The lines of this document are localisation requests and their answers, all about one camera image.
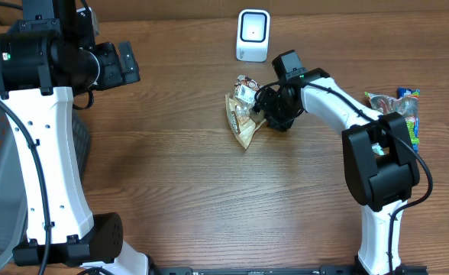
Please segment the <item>brown cookie bag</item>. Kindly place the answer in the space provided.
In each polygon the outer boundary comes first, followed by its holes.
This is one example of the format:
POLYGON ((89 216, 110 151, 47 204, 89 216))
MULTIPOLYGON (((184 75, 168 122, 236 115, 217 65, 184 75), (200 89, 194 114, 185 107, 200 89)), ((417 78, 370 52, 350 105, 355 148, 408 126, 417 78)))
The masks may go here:
POLYGON ((238 143, 246 150, 256 131, 266 122, 262 111, 254 111, 255 95, 260 85, 245 75, 239 75, 234 91, 225 95, 228 124, 238 143))

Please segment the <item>blue Oreo packet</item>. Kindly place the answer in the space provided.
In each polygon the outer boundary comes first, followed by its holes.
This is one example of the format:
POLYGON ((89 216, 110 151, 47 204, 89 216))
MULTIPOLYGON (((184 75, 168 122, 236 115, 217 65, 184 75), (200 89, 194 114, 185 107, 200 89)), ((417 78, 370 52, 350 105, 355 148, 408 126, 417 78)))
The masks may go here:
POLYGON ((420 90, 419 89, 408 89, 399 87, 396 91, 397 98, 405 98, 405 97, 415 97, 418 98, 420 96, 420 90))

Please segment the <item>green Haribo candy bag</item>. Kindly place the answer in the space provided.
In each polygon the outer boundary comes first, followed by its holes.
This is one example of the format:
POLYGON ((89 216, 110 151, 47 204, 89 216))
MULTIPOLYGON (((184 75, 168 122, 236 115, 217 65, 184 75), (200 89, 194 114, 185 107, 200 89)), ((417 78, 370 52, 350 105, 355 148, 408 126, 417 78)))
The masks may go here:
POLYGON ((384 115, 397 112, 403 116, 406 120, 409 137, 412 142, 412 146, 415 152, 418 152, 418 146, 420 143, 419 132, 419 116, 418 116, 418 98, 405 97, 398 99, 389 95, 380 95, 365 92, 365 96, 368 98, 370 106, 373 110, 382 112, 384 115))

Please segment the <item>light blue snack packet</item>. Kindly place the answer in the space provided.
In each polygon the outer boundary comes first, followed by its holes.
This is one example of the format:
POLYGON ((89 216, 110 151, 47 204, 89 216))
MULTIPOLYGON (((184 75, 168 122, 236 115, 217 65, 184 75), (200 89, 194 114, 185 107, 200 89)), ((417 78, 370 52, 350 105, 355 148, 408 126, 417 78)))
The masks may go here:
POLYGON ((372 150, 378 156, 383 156, 385 154, 383 148, 378 143, 372 145, 372 150))

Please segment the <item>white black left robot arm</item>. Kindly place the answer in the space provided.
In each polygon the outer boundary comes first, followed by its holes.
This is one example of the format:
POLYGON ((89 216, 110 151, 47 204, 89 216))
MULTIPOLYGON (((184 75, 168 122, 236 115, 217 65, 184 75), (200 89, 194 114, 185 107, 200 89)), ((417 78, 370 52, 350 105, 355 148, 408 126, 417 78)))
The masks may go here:
POLYGON ((73 1, 24 0, 23 17, 0 34, 0 109, 13 130, 27 198, 20 267, 77 267, 83 274, 150 273, 150 259, 123 238, 119 214, 93 214, 73 140, 73 100, 138 82, 128 42, 98 44, 92 9, 73 1))

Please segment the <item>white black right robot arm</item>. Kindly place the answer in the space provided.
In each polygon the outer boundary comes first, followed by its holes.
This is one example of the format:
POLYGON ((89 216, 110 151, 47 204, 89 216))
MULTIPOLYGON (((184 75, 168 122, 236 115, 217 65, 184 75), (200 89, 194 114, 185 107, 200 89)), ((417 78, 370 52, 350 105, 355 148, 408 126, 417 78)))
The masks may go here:
POLYGON ((288 131, 307 112, 341 136, 345 182, 362 214, 353 272, 424 274, 399 256, 402 213, 420 180, 405 119, 366 107, 323 69, 307 70, 294 50, 281 53, 272 66, 278 80, 260 88, 255 105, 269 128, 288 131))

